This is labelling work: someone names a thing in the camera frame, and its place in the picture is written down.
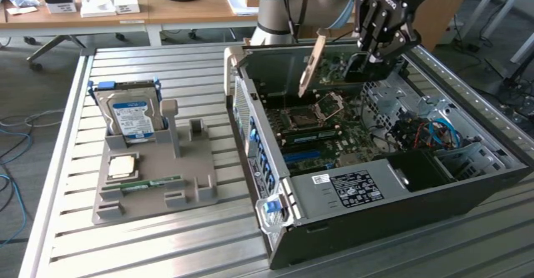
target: hard drive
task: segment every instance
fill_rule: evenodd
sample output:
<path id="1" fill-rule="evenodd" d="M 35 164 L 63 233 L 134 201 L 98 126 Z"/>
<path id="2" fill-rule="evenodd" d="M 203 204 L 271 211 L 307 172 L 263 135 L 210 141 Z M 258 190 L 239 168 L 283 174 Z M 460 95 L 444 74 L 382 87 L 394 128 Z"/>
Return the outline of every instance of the hard drive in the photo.
<path id="1" fill-rule="evenodd" d="M 128 143 L 151 140 L 154 132 L 166 129 L 159 111 L 159 81 L 100 82 L 91 96 L 106 119 L 110 135 L 123 135 Z"/>

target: barcode label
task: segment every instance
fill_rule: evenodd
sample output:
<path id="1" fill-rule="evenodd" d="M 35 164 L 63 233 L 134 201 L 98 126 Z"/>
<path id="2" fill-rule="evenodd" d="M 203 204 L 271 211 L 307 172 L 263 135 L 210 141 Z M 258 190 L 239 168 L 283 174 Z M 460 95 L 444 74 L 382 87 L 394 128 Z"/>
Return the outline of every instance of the barcode label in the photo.
<path id="1" fill-rule="evenodd" d="M 327 182 L 331 181 L 331 177 L 330 177 L 329 174 L 322 174 L 322 175 L 311 176 L 311 179 L 314 180 L 314 184 L 327 183 Z"/>

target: power supply label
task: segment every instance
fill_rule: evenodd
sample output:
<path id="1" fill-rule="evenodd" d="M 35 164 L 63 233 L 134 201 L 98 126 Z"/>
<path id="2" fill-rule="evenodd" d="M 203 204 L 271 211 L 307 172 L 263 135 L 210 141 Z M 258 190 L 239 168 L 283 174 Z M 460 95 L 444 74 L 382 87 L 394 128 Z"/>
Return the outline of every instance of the power supply label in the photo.
<path id="1" fill-rule="evenodd" d="M 347 208 L 385 198 L 367 171 L 330 177 L 330 181 Z"/>
<path id="2" fill-rule="evenodd" d="M 153 119 L 146 115 L 147 102 L 116 103 L 112 107 L 116 122 L 126 137 L 140 139 L 154 134 Z"/>

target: blue hard drive label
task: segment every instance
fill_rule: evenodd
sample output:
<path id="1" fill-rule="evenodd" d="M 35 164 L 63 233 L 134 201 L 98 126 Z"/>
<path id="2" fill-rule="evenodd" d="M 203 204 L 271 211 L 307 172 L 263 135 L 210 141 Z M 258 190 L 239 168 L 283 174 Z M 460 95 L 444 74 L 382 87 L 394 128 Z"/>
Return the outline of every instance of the blue hard drive label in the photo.
<path id="1" fill-rule="evenodd" d="M 115 103 L 112 108 L 116 122 L 127 138 L 143 139 L 154 135 L 153 119 L 146 115 L 147 102 Z"/>

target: motherboard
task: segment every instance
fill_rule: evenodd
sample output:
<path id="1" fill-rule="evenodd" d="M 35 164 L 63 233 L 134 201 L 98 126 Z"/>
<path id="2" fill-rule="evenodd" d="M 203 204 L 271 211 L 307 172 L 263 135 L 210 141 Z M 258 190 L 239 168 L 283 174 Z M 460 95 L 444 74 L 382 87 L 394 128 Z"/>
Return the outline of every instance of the motherboard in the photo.
<path id="1" fill-rule="evenodd" d="M 389 151 L 359 120 L 359 104 L 358 96 L 330 91 L 310 104 L 266 109 L 291 176 L 369 162 Z"/>

